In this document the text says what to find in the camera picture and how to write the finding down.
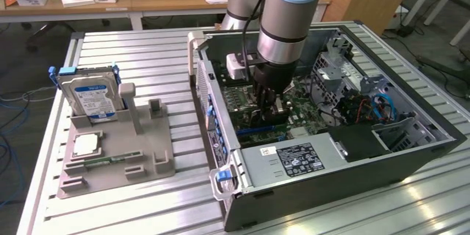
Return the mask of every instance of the red wire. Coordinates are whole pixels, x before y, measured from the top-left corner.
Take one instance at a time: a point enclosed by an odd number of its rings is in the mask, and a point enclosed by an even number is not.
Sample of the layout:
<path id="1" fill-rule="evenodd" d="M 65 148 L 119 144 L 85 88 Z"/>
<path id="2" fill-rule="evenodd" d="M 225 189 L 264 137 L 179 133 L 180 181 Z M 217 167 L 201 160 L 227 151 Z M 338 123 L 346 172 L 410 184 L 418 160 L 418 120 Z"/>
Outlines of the red wire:
<path id="1" fill-rule="evenodd" d="M 362 104 L 367 101 L 367 99 L 363 99 L 359 104 L 359 110 L 358 110 L 358 118 L 355 119 L 355 123 L 359 122 L 359 117 L 360 117 L 360 110 L 362 110 Z"/>

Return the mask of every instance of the hard drive label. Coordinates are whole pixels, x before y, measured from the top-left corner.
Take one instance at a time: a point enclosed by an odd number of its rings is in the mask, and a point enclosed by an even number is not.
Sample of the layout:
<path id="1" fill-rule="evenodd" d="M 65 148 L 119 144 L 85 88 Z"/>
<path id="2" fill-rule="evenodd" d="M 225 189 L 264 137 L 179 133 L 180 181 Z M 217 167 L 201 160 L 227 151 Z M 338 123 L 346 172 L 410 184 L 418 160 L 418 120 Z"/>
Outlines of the hard drive label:
<path id="1" fill-rule="evenodd" d="M 108 93 L 105 85 L 81 86 L 75 88 L 75 93 L 88 117 L 105 121 L 107 117 L 115 115 L 112 100 L 105 97 Z"/>
<path id="2" fill-rule="evenodd" d="M 277 149 L 277 156 L 290 177 L 323 170 L 324 166 L 310 143 Z"/>

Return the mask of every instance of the silver metal panel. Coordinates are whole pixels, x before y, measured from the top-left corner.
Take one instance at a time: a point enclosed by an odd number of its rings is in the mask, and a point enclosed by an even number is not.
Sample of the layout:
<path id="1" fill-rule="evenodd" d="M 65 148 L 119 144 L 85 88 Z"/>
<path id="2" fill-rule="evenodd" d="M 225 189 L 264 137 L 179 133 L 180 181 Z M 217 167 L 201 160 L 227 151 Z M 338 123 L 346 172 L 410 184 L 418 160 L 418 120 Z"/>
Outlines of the silver metal panel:
<path id="1" fill-rule="evenodd" d="M 450 122 L 470 135 L 468 112 L 367 28 L 355 23 L 343 24 L 366 40 L 372 51 L 394 66 L 394 71 L 412 84 L 416 92 Z M 80 40 L 83 48 L 76 47 L 80 46 L 80 41 L 71 44 L 67 65 L 104 65 L 113 61 L 112 55 L 125 54 L 117 57 L 123 79 L 141 85 L 137 88 L 136 104 L 145 104 L 148 99 L 157 97 L 168 104 L 177 173 L 172 178 L 85 196 L 64 200 L 53 197 L 57 188 L 57 180 L 53 178 L 61 168 L 61 144 L 67 139 L 64 129 L 69 126 L 67 116 L 71 114 L 61 93 L 57 92 L 18 234 L 224 234 L 221 213 L 208 186 L 207 159 L 195 123 L 189 86 L 187 82 L 164 84 L 168 82 L 165 77 L 177 80 L 184 73 L 179 67 L 185 67 L 185 55 L 172 55 L 185 51 L 187 33 L 205 29 L 208 28 L 97 32 L 85 34 L 84 40 Z M 167 32 L 171 32 L 171 42 L 179 41 L 177 43 L 164 44 L 168 43 Z M 180 61 L 169 66 L 161 63 L 168 62 L 163 60 Z M 366 66 L 367 74 L 378 73 L 374 65 Z M 466 141 L 450 154 L 424 165 L 403 182 L 231 234 L 468 233 L 468 175 L 470 141 Z"/>

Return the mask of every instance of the hard drive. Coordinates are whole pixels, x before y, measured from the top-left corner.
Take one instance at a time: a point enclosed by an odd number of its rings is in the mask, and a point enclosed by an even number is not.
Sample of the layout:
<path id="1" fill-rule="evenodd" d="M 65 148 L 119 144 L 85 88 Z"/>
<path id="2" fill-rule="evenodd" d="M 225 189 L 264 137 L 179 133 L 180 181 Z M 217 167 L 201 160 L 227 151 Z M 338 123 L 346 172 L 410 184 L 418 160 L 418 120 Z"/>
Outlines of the hard drive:
<path id="1" fill-rule="evenodd" d="M 115 112 L 125 105 L 119 96 L 117 66 L 99 68 L 63 67 L 49 77 L 61 89 L 75 116 L 88 116 L 91 123 L 116 120 Z"/>

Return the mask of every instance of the motherboard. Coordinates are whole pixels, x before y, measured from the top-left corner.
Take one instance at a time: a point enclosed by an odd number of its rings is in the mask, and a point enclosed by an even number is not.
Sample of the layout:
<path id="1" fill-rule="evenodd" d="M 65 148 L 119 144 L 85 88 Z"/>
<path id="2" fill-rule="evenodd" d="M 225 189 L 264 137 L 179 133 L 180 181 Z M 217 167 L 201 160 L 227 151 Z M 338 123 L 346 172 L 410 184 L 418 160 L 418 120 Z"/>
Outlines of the motherboard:
<path id="1" fill-rule="evenodd" d="M 302 77 L 294 79 L 283 97 L 290 105 L 288 121 L 280 125 L 252 128 L 249 120 L 257 111 L 252 85 L 223 88 L 223 97 L 241 147 L 268 144 L 315 135 L 327 124 L 311 102 Z"/>

